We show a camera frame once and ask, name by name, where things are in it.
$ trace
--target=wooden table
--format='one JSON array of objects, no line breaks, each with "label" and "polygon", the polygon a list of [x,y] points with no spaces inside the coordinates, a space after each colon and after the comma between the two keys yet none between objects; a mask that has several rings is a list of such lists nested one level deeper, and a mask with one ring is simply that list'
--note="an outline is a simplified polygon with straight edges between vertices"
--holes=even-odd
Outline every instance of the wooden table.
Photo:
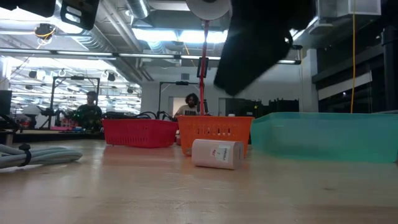
[{"label": "wooden table", "polygon": [[0,170],[0,223],[398,223],[395,164],[275,159],[193,167],[177,146],[37,143],[79,162]]}]

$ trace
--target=man with beard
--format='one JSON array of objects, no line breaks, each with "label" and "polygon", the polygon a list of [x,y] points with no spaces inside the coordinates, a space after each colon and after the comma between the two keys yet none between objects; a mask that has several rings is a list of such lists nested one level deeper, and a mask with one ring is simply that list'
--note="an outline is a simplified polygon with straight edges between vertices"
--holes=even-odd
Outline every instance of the man with beard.
[{"label": "man with beard", "polygon": [[178,115],[189,115],[189,116],[195,116],[198,114],[197,112],[197,104],[199,102],[199,98],[196,94],[191,93],[185,98],[185,102],[187,105],[183,105],[178,109],[176,112],[175,116]]}]

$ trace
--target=orange basket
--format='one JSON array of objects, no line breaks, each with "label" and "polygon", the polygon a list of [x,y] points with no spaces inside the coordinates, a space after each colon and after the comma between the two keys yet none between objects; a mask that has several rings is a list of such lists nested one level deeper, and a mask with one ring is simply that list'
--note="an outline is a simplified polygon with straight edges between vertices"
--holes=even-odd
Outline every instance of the orange basket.
[{"label": "orange basket", "polygon": [[244,143],[244,155],[246,155],[253,119],[253,117],[179,116],[182,152],[190,156],[195,139],[211,139],[241,141]]}]

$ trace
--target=label on container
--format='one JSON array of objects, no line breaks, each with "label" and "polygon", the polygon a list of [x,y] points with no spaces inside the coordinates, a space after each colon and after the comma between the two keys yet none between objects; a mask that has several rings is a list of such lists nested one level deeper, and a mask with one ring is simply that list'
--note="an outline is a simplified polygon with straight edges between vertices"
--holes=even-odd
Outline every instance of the label on container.
[{"label": "label on container", "polygon": [[228,162],[230,149],[231,146],[219,145],[218,148],[211,150],[211,156],[215,157],[217,161]]}]

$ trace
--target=person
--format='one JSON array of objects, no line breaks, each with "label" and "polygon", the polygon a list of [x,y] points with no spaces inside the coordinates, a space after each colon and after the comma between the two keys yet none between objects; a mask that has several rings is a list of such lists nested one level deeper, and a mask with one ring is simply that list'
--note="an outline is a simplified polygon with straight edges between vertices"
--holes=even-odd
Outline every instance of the person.
[{"label": "person", "polygon": [[77,121],[82,128],[97,130],[101,123],[102,110],[95,105],[94,101],[98,100],[97,93],[89,91],[87,93],[87,104],[77,108]]},{"label": "person", "polygon": [[186,105],[183,105],[178,109],[175,116],[178,115],[190,115],[194,116],[198,114],[197,104],[199,102],[199,98],[196,94],[191,93],[185,98]]}]

